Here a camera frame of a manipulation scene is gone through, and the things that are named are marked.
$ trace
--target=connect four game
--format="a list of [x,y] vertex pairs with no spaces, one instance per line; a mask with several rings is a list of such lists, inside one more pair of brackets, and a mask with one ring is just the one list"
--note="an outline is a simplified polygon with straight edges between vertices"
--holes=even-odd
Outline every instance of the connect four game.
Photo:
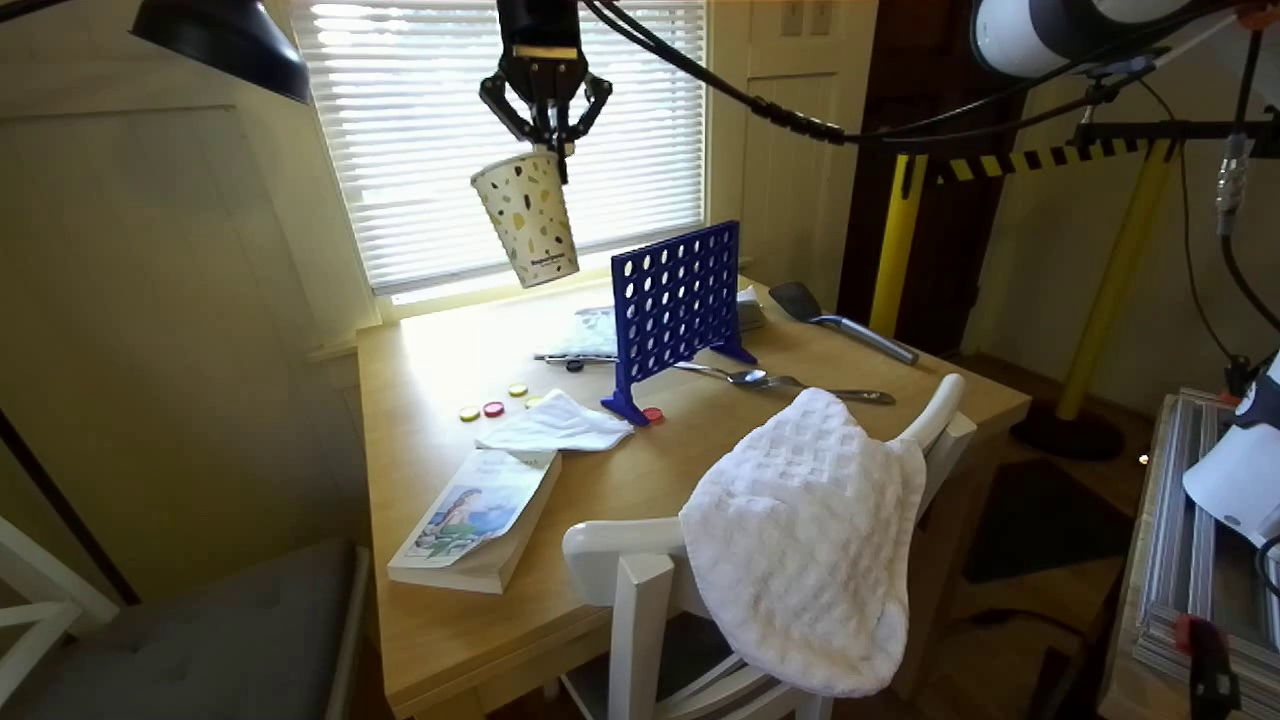
[[610,257],[617,389],[601,401],[607,411],[648,426],[630,386],[705,349],[756,366],[736,326],[736,238],[741,223],[710,223]]

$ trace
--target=window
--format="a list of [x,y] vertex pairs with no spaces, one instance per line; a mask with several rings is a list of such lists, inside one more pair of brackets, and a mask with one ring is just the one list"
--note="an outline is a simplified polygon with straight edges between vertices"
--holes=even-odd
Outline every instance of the window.
[[[626,0],[626,11],[705,61],[705,0]],[[610,81],[566,161],[579,253],[705,219],[705,87],[590,11],[579,29],[590,72]],[[497,0],[309,0],[297,42],[369,285],[389,297],[508,272],[473,194],[485,165],[527,152],[475,97],[500,61]]]

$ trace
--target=utensil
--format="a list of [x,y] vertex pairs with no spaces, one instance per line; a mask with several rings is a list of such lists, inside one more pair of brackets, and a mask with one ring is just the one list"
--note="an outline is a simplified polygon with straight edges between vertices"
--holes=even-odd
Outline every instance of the utensil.
[[[733,373],[733,367],[714,367],[714,366],[697,366],[697,361],[682,361],[675,366],[679,373],[697,373],[697,375],[714,375],[733,389],[767,389],[767,393],[803,393],[810,386],[794,381],[794,375],[772,375],[767,367],[743,367],[743,373]],[[855,401],[855,405],[895,405],[888,393],[878,389],[825,389],[831,397],[842,397],[842,401]]]
[[800,326],[831,328],[831,332],[850,336],[850,339],[859,339],[859,344],[868,344],[868,349],[877,349],[877,352],[882,352],[882,355],[890,355],[898,366],[917,366],[920,361],[917,349],[909,349],[909,344],[898,344],[890,336],[878,336],[868,326],[855,326],[847,318],[825,313],[817,303],[817,297],[808,291],[808,285],[774,285],[774,288],[767,288],[767,297]]

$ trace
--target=yellow black striped tape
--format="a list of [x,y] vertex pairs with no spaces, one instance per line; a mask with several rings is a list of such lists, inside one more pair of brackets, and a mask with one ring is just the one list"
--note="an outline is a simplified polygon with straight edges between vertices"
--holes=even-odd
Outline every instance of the yellow black striped tape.
[[1090,144],[1056,144],[1056,148],[1028,148],[1028,152],[988,152],[988,156],[938,156],[928,165],[928,186],[973,186],[973,180],[1005,180],[1016,174],[1042,174],[1087,165],[1104,156],[1145,152],[1147,139],[1090,139]]

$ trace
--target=white cup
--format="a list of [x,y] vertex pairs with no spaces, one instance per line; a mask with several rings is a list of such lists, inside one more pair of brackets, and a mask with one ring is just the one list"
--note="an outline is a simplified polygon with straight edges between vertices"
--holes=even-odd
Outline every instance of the white cup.
[[508,265],[523,288],[576,272],[576,246],[558,194],[558,156],[523,152],[473,177],[481,205],[502,239]]

